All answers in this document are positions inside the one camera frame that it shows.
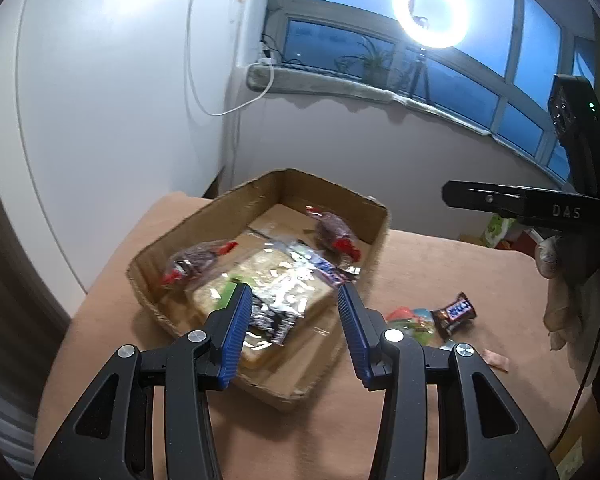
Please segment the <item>white gloved right hand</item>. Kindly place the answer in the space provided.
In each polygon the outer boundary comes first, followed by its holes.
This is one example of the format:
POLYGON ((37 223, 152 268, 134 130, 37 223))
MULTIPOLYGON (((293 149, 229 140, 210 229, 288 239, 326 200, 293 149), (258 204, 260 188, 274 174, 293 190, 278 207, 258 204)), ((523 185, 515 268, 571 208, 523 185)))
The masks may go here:
POLYGON ((584 282, 578 263, 585 242, 552 236, 536 246, 534 260, 548 279, 543 324, 553 351, 565 349, 579 382, 591 385, 600 367, 600 265, 584 282))

